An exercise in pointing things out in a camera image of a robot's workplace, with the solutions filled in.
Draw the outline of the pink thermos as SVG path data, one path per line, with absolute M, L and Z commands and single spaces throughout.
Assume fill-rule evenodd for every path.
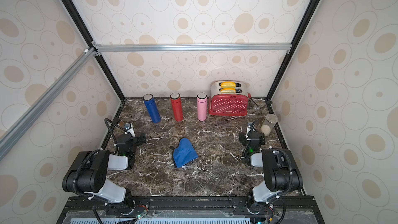
M 200 92 L 197 95 L 198 120 L 205 121 L 207 118 L 207 94 Z

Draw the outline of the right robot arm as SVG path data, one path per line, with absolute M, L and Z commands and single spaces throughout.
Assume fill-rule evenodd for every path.
M 261 146 L 265 145 L 265 135 L 252 127 L 245 133 L 241 132 L 238 137 L 244 146 L 242 161 L 252 167 L 263 169 L 263 181 L 247 194 L 251 204 L 271 203 L 302 188 L 303 178 L 290 150 L 262 149 Z

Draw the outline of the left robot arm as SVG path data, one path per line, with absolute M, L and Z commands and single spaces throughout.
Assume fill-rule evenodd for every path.
M 89 200 L 101 200 L 107 204 L 123 203 L 133 207 L 135 201 L 131 191 L 109 180 L 107 172 L 132 169 L 137 147 L 144 143 L 144 133 L 137 137 L 126 133 L 119 136 L 116 155 L 101 149 L 80 152 L 62 180 L 63 190 Z

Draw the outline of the red thermos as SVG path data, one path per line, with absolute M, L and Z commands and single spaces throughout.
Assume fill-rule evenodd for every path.
M 175 120 L 178 122 L 183 121 L 183 111 L 180 94 L 177 92 L 171 93 L 170 100 Z

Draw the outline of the blue cleaning cloth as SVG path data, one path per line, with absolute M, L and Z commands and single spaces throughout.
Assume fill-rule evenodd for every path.
M 198 158 L 197 152 L 187 138 L 180 139 L 178 145 L 176 147 L 171 146 L 170 149 L 172 150 L 172 161 L 175 168 L 182 168 Z

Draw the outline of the blue thermos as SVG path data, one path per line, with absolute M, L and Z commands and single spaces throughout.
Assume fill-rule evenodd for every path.
M 143 101 L 146 106 L 146 109 L 149 113 L 149 116 L 153 123 L 158 123 L 161 121 L 161 117 L 155 103 L 155 99 L 152 94 L 145 94 L 143 96 Z

